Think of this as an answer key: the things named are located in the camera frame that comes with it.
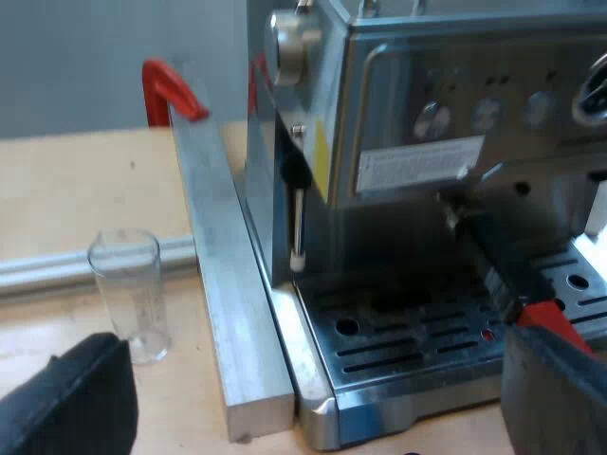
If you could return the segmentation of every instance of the wooden table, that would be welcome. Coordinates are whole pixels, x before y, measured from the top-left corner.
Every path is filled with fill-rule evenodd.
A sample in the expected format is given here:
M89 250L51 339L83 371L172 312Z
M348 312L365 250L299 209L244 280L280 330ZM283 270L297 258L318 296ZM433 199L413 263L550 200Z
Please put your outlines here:
M223 133L238 168L243 125ZM146 227L160 237L189 232L168 130L0 142L0 156L5 160L0 209L13 218L0 227L3 258L83 249L99 228ZM139 424L133 453L311 453L297 427L247 444L228 442L199 278L167 281L166 301L174 346L157 364L135 367ZM0 396L42 369L51 355L103 330L110 330L110 322L96 291L0 302ZM427 419L406 432L344 450L407 452L513 453L495 404Z

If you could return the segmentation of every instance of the drip tray grate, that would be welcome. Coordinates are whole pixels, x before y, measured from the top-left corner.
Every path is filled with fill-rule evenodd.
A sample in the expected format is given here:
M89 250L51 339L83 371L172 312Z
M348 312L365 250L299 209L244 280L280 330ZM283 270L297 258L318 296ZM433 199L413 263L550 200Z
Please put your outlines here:
M605 281L570 245L531 263L591 343L607 332ZM300 283L312 332L335 390L368 386L503 354L504 326L470 272L365 282Z

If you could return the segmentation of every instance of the red clamp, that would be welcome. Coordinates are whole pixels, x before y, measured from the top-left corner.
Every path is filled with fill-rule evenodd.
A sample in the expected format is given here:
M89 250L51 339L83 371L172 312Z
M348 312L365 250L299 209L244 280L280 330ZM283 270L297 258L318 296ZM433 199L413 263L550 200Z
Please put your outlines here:
M592 355L590 346L588 346L584 338L581 337L578 331L571 325L571 322L563 315L554 300L540 301L527 305L516 323L522 327L539 325L563 337L585 353Z
M146 60L143 63L141 78L150 127L171 125L167 101L189 121L209 116L209 110L198 101L179 73L161 60Z

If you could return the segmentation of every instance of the espresso machine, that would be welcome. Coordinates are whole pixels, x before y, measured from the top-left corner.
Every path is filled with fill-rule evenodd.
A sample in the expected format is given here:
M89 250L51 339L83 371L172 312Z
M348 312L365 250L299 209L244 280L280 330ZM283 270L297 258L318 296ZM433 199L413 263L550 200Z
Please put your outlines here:
M248 2L237 186L313 447L499 398L525 301L479 255L604 346L572 240L607 178L605 25L598 0Z

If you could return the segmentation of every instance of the clear plastic cup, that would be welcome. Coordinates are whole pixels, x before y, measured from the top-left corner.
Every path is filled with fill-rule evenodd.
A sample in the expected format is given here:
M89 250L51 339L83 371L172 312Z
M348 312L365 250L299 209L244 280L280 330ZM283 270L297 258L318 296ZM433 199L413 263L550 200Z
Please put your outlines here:
M129 342L133 363L164 357L171 339L156 237L141 229L100 232L88 262L116 334Z

